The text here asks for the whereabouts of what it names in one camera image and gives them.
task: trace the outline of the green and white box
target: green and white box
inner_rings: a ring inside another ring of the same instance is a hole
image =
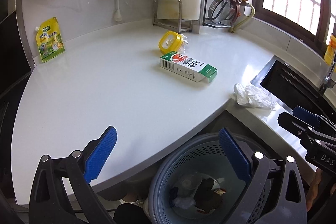
[[[170,52],[160,58],[162,68],[199,82],[207,78],[211,83],[217,75],[217,69],[207,63],[178,52]]]

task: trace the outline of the barcode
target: barcode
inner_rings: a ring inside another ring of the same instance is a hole
[[[174,70],[174,64],[168,61],[165,61],[165,60],[162,60],[161,67],[172,70],[172,71]]]
[[[187,59],[187,60],[185,60],[184,62],[183,62],[183,64],[184,65],[189,65],[191,62],[193,62],[194,61],[194,59],[193,58],[189,58],[189,59]]]

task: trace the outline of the silver screw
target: silver screw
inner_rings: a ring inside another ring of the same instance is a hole
[[[263,153],[261,153],[261,152],[255,152],[254,153],[254,156],[257,158],[257,159],[262,159],[263,157],[264,157],[264,154]]]
[[[72,152],[72,156],[73,156],[74,158],[79,158],[80,155],[81,155],[81,152],[80,152],[79,150],[76,150],[76,151],[73,151],[73,152]]]
[[[293,158],[292,156],[288,156],[288,157],[287,157],[287,160],[288,160],[289,162],[291,162],[291,163],[294,162],[294,158]]]
[[[43,162],[46,162],[48,159],[49,159],[49,156],[48,156],[48,155],[43,155],[43,156],[41,157],[41,161],[43,161]]]

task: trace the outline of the yellow seasoning pouch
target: yellow seasoning pouch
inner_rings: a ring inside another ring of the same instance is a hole
[[[41,24],[37,30],[36,42],[43,63],[65,51],[55,17]]]

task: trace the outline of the gray plastic basket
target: gray plastic basket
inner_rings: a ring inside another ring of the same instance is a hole
[[[243,136],[235,136],[239,141],[246,142],[253,151],[263,149],[253,140]],[[184,170],[195,170],[204,179],[212,177],[215,185],[226,190],[223,195],[223,204],[213,213],[205,215],[196,212],[193,206],[188,210],[171,208],[169,206],[169,191],[176,184]],[[204,134],[192,138],[183,146],[171,153],[161,165],[154,177],[149,197],[148,209],[155,224],[218,224],[231,211],[240,198],[246,184],[237,178],[226,155],[219,145],[218,133]],[[253,215],[248,222],[258,218],[270,191],[270,180],[267,180],[259,203],[256,204]]]

